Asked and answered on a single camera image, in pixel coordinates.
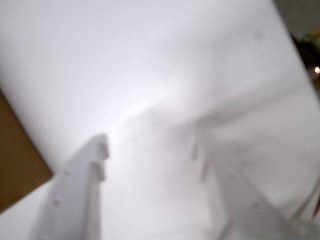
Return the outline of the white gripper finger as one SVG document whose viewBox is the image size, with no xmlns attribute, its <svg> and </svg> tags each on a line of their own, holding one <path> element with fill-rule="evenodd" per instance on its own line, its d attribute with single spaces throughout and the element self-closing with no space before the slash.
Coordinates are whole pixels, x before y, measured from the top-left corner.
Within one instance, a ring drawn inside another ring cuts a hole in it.
<svg viewBox="0 0 320 240">
<path fill-rule="evenodd" d="M 295 228 L 244 175 L 238 162 L 222 148 L 195 143 L 192 157 L 200 165 L 199 179 L 216 186 L 226 214 L 224 239 L 237 230 L 247 240 L 293 240 Z"/>
<path fill-rule="evenodd" d="M 101 182 L 109 157 L 105 134 L 88 140 L 57 172 L 31 240 L 100 240 Z"/>
</svg>

